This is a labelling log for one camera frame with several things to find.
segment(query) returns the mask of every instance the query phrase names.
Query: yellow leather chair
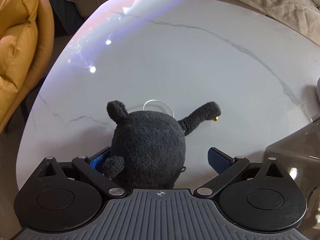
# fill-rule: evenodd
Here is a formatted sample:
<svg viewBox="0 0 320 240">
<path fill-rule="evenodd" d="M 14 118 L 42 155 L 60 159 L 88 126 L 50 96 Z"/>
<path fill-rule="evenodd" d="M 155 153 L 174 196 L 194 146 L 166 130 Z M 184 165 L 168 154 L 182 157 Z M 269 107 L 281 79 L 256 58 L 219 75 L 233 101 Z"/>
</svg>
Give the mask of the yellow leather chair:
<svg viewBox="0 0 320 240">
<path fill-rule="evenodd" d="M 0 133 L 41 80 L 53 39 L 49 0 L 0 0 Z"/>
</svg>

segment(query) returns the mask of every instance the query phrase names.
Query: metal screw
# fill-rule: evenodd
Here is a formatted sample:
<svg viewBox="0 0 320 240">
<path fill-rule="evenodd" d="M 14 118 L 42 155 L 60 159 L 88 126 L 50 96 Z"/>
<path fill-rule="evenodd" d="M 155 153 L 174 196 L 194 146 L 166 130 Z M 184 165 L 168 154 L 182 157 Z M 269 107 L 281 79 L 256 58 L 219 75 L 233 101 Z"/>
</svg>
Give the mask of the metal screw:
<svg viewBox="0 0 320 240">
<path fill-rule="evenodd" d="M 197 189 L 197 192 L 198 192 L 200 195 L 208 196 L 208 195 L 211 195 L 211 194 L 212 194 L 212 189 L 207 188 L 207 187 L 201 187 L 201 188 L 198 188 L 198 189 Z"/>
<path fill-rule="evenodd" d="M 109 190 L 109 194 L 111 194 L 113 196 L 121 196 L 122 194 L 124 194 L 124 190 L 119 187 L 114 187 Z"/>
</svg>

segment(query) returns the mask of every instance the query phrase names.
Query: dark floor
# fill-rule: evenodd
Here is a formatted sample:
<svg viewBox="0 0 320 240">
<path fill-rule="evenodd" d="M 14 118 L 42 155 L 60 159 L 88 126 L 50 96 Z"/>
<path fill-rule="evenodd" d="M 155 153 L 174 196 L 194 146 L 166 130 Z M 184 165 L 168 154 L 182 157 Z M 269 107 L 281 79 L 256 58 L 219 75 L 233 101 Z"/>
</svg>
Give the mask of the dark floor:
<svg viewBox="0 0 320 240">
<path fill-rule="evenodd" d="M 55 39 L 47 73 L 70 39 L 71 36 Z M 28 95 L 27 106 L 29 110 L 38 91 L 36 90 Z M 18 108 L 12 117 L 8 132 L 0 134 L 0 238 L 4 239 L 10 239 L 21 228 L 14 214 L 13 201 L 18 193 L 16 159 L 23 129 L 24 121 L 20 108 Z"/>
</svg>

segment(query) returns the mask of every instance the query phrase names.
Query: crosshair mark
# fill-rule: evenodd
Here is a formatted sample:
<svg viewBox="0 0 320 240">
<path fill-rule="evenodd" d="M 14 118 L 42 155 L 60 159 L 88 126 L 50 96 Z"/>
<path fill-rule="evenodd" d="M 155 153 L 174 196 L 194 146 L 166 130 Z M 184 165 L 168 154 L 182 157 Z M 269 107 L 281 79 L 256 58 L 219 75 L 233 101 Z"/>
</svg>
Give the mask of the crosshair mark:
<svg viewBox="0 0 320 240">
<path fill-rule="evenodd" d="M 163 196 L 163 195 L 166 194 L 166 193 L 164 193 L 163 191 L 159 191 L 159 192 L 157 192 L 157 193 L 155 193 L 155 194 L 157 194 L 158 196 Z"/>
</svg>

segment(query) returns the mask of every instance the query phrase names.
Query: marble vein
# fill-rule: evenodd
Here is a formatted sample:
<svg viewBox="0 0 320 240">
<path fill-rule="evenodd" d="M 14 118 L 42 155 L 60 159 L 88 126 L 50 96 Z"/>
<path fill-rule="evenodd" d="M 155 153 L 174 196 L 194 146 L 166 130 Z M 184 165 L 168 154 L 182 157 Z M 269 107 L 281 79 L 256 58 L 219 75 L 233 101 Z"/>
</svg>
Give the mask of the marble vein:
<svg viewBox="0 0 320 240">
<path fill-rule="evenodd" d="M 196 29 L 196 30 L 204 31 L 206 33 L 209 33 L 210 35 L 213 35 L 213 36 L 217 37 L 219 40 L 224 41 L 225 43 L 227 43 L 230 46 L 234 47 L 239 52 L 248 55 L 249 57 L 251 57 L 254 60 L 258 61 L 262 66 L 264 66 L 265 69 L 268 70 L 278 80 L 278 82 L 282 86 L 283 94 L 286 95 L 291 100 L 292 103 L 294 103 L 297 107 L 299 107 L 300 110 L 303 112 L 303 114 L 308 118 L 308 114 L 304 111 L 302 104 L 300 103 L 298 98 L 295 96 L 295 94 L 292 92 L 290 87 L 280 77 L 278 77 L 274 73 L 274 71 L 272 70 L 272 68 L 269 65 L 267 65 L 265 62 L 263 62 L 263 60 L 261 58 L 259 58 L 256 54 L 254 54 L 251 50 L 243 47 L 242 45 L 236 44 L 236 43 L 234 43 L 234 42 L 232 42 L 232 41 L 230 41 L 228 39 L 225 39 L 225 38 L 217 35 L 214 32 L 211 32 L 211 31 L 206 30 L 206 29 L 201 28 L 201 27 L 185 25 L 185 24 L 172 24 L 172 23 L 168 23 L 168 22 L 156 22 L 156 21 L 153 21 L 153 20 L 141 18 L 140 16 L 133 15 L 133 14 L 124 14 L 124 13 L 115 12 L 115 11 L 114 11 L 114 13 L 120 14 L 120 15 L 122 15 L 124 17 L 131 16 L 131 17 L 139 18 L 141 20 L 144 20 L 144 21 L 147 21 L 147 22 L 151 22 L 151 23 L 156 24 L 156 25 L 166 25 L 166 26 L 170 26 L 170 27 L 182 27 L 182 28 L 188 28 L 188 29 Z"/>
<path fill-rule="evenodd" d="M 37 128 L 35 114 L 34 114 L 32 109 L 30 111 L 30 114 L 32 115 L 33 125 L 34 125 L 35 128 Z"/>
<path fill-rule="evenodd" d="M 54 113 L 54 112 L 52 111 L 52 109 L 50 108 L 50 104 L 47 102 L 47 100 L 45 100 L 40 94 L 38 94 L 38 97 L 39 97 L 39 98 L 41 99 L 41 101 L 46 105 L 46 107 L 49 109 L 49 111 L 52 112 L 52 115 L 53 115 L 54 117 L 58 117 L 58 118 L 61 120 L 61 122 L 64 124 L 64 127 L 67 127 L 67 126 L 69 126 L 71 123 L 76 122 L 76 121 L 81 120 L 81 119 L 88 119 L 88 120 L 91 120 L 91 121 L 93 121 L 93 122 L 95 122 L 95 123 L 99 123 L 99 124 L 103 124 L 103 125 L 109 126 L 109 124 L 108 124 L 107 122 L 103 122 L 103 121 L 96 120 L 96 119 L 94 119 L 92 116 L 87 116 L 87 115 L 81 115 L 81 116 L 79 116 L 79 117 L 77 117 L 77 118 L 71 119 L 71 120 L 69 120 L 69 121 L 66 122 L 66 121 L 61 117 L 60 114 Z"/>
</svg>

